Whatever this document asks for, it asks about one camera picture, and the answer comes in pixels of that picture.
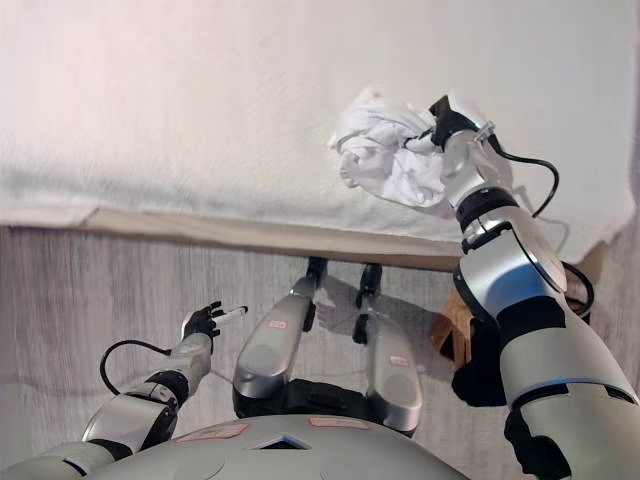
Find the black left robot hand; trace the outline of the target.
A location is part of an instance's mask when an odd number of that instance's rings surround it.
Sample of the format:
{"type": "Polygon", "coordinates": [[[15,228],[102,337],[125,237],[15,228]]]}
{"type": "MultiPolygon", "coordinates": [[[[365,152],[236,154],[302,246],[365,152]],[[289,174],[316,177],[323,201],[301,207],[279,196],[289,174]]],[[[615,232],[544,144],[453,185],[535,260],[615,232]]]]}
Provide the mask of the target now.
{"type": "Polygon", "coordinates": [[[222,327],[242,320],[247,313],[248,307],[245,305],[224,310],[221,301],[214,301],[185,317],[182,323],[182,338],[198,333],[214,339],[220,334],[222,327]]]}

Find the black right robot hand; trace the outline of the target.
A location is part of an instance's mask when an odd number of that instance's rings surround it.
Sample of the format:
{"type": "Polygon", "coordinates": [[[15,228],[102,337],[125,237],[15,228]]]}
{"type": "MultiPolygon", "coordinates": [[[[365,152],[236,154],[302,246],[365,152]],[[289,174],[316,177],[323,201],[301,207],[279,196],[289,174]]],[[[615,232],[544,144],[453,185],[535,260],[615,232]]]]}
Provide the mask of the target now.
{"type": "Polygon", "coordinates": [[[447,141],[462,131],[479,132],[488,122],[486,117],[463,95],[449,92],[429,107],[434,124],[422,133],[406,139],[403,147],[419,151],[427,144],[443,149],[447,141]]]}

